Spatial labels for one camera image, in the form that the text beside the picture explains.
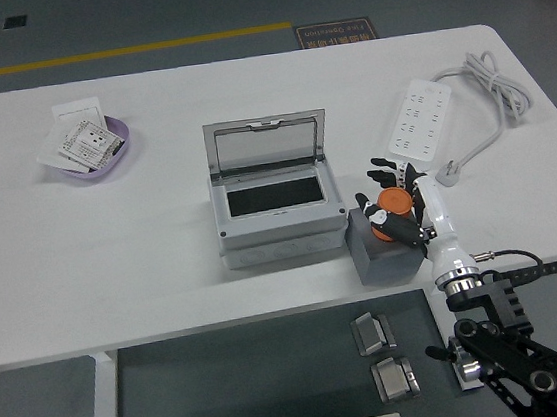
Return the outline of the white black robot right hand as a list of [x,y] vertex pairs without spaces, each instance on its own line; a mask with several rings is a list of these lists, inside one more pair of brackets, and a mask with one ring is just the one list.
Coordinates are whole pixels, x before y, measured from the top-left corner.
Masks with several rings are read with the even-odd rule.
[[460,246],[435,180],[416,170],[410,162],[373,158],[371,165],[374,168],[367,176],[382,189],[403,189],[411,196],[414,211],[414,218],[406,218],[358,192],[355,199],[371,229],[412,249],[422,250],[432,263],[432,279],[439,290],[448,292],[451,285],[476,283],[479,268]]

